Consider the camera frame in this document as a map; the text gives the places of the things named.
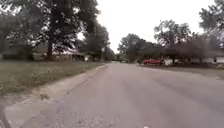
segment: lawn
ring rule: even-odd
[[[30,90],[100,65],[102,63],[0,62],[0,95]]]
[[[150,68],[158,68],[164,70],[178,71],[178,72],[191,72],[205,76],[219,77],[224,79],[223,69],[211,69],[211,68],[187,68],[187,67],[160,67],[160,66],[146,66]]]

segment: red car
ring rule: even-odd
[[[144,65],[151,64],[151,65],[163,65],[163,60],[156,60],[156,59],[150,59],[150,60],[144,60]]]

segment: sky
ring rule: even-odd
[[[207,8],[214,0],[97,0],[101,14],[98,21],[104,25],[110,37],[110,47],[117,53],[122,37],[128,33],[156,42],[154,27],[162,20],[188,23],[193,32],[199,28],[201,8]]]

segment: road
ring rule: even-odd
[[[109,64],[22,128],[223,128],[224,81]]]
[[[0,128],[11,128],[5,117],[3,106],[0,104]]]

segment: house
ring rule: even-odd
[[[73,60],[73,61],[89,61],[89,55],[80,53],[77,50],[66,49],[61,51],[53,51],[55,60]],[[47,45],[40,44],[33,50],[35,60],[43,60],[47,55]]]
[[[5,60],[33,60],[32,46],[26,44],[8,44],[2,54]]]
[[[200,59],[192,59],[191,62],[200,63]],[[224,63],[224,52],[207,52],[201,62],[211,64]]]

